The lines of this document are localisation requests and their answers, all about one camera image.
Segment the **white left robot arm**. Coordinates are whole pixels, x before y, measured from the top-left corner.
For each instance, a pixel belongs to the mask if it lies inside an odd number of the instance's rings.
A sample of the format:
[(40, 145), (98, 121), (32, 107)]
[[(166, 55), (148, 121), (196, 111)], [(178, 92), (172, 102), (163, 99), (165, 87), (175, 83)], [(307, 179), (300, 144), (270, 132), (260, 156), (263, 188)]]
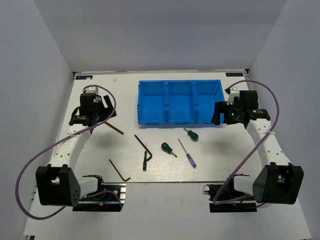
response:
[(93, 126), (116, 116), (108, 95), (82, 93), (80, 105), (74, 109), (67, 136), (46, 166), (35, 173), (39, 201), (43, 206), (76, 207), (87, 195), (99, 200), (105, 196), (102, 177), (95, 174), (77, 177), (74, 173), (81, 151), (93, 133)]

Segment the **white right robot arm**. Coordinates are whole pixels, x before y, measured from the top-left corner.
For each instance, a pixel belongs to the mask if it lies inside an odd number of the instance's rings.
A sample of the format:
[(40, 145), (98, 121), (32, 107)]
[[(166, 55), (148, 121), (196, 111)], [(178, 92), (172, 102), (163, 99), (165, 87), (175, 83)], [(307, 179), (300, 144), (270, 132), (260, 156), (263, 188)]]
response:
[(262, 170), (257, 177), (235, 174), (226, 185), (226, 195), (236, 200), (243, 194), (261, 204), (293, 205), (304, 177), (301, 166), (293, 165), (281, 149), (269, 113), (259, 108), (255, 90), (226, 90), (228, 99), (215, 103), (212, 123), (243, 124), (255, 144)]

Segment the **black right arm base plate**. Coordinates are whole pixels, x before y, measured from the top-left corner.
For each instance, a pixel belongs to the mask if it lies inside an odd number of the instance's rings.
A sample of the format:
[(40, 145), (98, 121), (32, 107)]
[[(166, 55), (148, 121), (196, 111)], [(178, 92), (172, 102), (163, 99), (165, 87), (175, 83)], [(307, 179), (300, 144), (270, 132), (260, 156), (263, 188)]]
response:
[(222, 187), (221, 183), (208, 183), (202, 191), (209, 198), (210, 213), (254, 213), (257, 203), (252, 196), (255, 177), (246, 174), (236, 174), (223, 188), (214, 203), (214, 198)]

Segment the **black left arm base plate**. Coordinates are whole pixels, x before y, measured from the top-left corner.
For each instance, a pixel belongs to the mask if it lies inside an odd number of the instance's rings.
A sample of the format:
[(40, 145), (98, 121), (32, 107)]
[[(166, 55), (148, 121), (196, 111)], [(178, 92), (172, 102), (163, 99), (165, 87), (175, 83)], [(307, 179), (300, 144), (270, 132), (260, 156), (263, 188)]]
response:
[(118, 198), (124, 206), (126, 198), (125, 183), (102, 183), (101, 190), (103, 193), (94, 197), (82, 198), (73, 212), (120, 212), (122, 207), (119, 204)]

